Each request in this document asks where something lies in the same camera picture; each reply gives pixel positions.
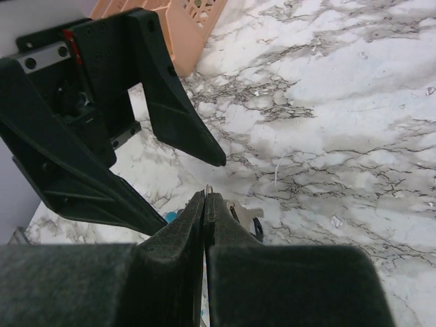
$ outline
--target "white marble countertop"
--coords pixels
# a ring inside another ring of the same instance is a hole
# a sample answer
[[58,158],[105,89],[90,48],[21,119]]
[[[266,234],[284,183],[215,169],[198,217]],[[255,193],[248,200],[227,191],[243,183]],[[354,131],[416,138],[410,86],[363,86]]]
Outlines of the white marble countertop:
[[[372,258],[398,327],[436,326],[436,2],[228,1],[184,86],[224,151],[216,168],[143,131],[112,171],[160,212],[206,184],[261,206],[270,244]],[[36,243],[140,242],[41,205]]]

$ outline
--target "white wall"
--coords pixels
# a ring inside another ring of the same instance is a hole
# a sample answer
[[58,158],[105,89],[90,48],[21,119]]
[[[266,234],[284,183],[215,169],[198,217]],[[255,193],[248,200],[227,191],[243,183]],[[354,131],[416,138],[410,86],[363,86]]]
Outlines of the white wall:
[[28,226],[40,199],[15,166],[12,154],[2,140],[0,173],[0,245],[3,245],[16,227]]

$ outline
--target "orange plastic basket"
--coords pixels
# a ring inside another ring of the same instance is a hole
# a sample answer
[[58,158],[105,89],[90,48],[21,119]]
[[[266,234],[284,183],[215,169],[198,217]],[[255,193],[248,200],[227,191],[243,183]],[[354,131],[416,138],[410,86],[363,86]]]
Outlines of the orange plastic basket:
[[159,15],[165,43],[180,77],[192,73],[227,0],[99,0],[91,13],[100,19],[141,7]]

